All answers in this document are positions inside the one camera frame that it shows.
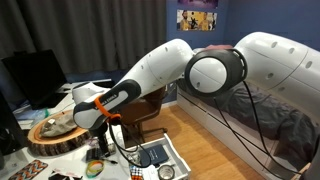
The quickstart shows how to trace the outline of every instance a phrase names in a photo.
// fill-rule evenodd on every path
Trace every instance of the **wooden chair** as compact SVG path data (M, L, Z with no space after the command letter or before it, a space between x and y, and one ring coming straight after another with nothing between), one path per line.
M145 131L142 126L144 121L151 120L159 115L165 93L166 87L162 87L124 105L120 109L120 114L122 115L121 122L126 126L133 126L137 128L139 136L142 138L143 142L145 142L145 134L160 130L162 130L163 133L168 131L166 128L157 128Z

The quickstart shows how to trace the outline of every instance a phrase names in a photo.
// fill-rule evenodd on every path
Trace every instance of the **wood slice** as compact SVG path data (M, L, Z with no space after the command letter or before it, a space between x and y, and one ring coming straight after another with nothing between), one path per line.
M89 131L76 127L65 134L56 137L41 137L42 126L50 119L57 120L59 117L73 113L73 110L54 114L36 124L28 134L28 147L32 153L40 156L55 156L70 152L85 144L90 138Z

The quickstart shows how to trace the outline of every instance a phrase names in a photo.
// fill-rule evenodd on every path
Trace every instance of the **desk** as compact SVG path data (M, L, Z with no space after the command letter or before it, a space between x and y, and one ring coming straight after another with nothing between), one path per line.
M55 107L48 109L50 115L61 111L67 111L73 109L75 104L72 100L71 91L68 92L68 95ZM21 125L23 129L30 129L30 124ZM124 140L120 126L113 126L113 131L115 133L116 141L124 147ZM112 139L109 134L109 130L106 132L108 143L112 143ZM11 175L22 169L28 163L34 159L41 160L45 163L48 163L49 166L43 170L39 175L37 175L34 180L44 180L48 179L49 174L55 168L66 168L70 171L79 172L83 174L83 179L88 179L85 175L85 170L87 163L85 162L86 151L90 148L89 145L83 145L80 148L77 148L71 152L50 157L41 157L32 155L28 148L23 148L15 153L7 155L5 159L5 168L0 171L0 179L8 179ZM118 162L117 165L112 165L109 162L105 162L105 168L102 173L95 179L103 180L126 180L131 179L129 163L122 157L119 150L117 149L116 153L110 156L108 159L115 160Z

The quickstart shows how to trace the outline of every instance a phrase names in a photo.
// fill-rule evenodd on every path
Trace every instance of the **poster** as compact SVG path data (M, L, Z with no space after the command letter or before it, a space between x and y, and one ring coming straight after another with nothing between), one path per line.
M218 7L218 0L178 0L178 3L189 7L214 9Z
M216 28L217 13L177 10L177 30L213 31Z

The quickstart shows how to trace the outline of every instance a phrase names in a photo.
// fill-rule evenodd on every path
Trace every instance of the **blue wall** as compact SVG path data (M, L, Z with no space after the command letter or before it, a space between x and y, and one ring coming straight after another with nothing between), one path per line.
M319 17L319 0L230 0L225 43L264 31L320 50Z
M186 7L177 0L167 0L167 40L180 38L189 43L191 48L205 47L210 44L221 44L224 40L229 0L220 0L217 9L204 9ZM209 32L201 31L178 31L177 10L207 11L218 13L216 29Z

